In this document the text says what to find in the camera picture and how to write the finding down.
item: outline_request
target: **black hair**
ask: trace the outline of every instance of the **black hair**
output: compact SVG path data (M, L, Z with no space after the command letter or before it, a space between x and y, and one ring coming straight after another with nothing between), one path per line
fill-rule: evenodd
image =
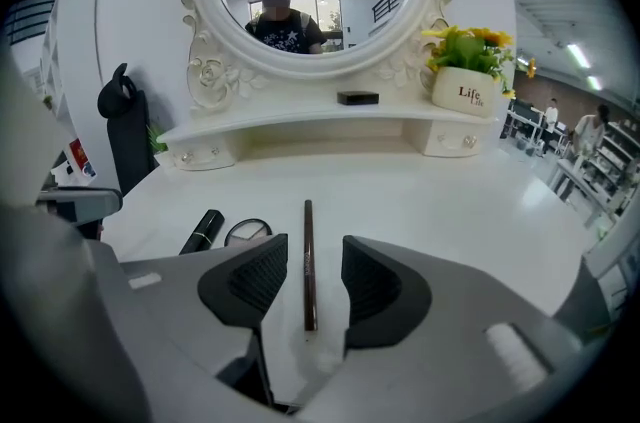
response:
M609 122L609 107L607 105L598 105L598 115L600 120L607 124Z

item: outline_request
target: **fluorescent light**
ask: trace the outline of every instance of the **fluorescent light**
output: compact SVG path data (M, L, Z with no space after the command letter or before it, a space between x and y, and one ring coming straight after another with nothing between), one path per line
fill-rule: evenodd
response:
M602 89L602 86L600 85L600 81L595 76L588 76L587 80L589 80L589 85L591 85L591 88L594 91L599 91Z
M589 64L589 61L587 60L587 57L584 56L584 53L582 53L582 50L578 45L568 44L567 48L571 52L571 55L573 55L573 57L576 59L578 64L580 64L580 67L583 67L585 69L591 67L591 64Z

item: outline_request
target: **flower pot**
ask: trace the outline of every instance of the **flower pot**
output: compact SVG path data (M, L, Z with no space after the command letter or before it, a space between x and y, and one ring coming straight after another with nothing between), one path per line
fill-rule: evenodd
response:
M156 159L156 162L158 162L158 165L164 170L170 169L171 167L175 166L173 156L171 156L171 153L169 153L169 151L157 153L153 155L153 157Z
M431 100L434 105L479 117L493 115L494 81L485 73L443 67L438 70Z

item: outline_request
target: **black metal railing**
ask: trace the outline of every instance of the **black metal railing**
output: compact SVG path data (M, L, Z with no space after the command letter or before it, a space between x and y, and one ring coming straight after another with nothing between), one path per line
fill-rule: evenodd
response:
M398 7L402 3L402 0L380 0L372 8L373 10L373 22L377 23L378 20L389 14L393 9Z
M5 16L9 44L44 34L56 0L14 0Z

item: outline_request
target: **window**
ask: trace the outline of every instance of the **window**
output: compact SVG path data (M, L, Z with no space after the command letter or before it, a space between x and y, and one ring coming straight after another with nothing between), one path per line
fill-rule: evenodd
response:
M327 42L325 53L344 49L340 0L291 0L291 8L309 14L324 32ZM249 4L251 19L262 14L262 2Z

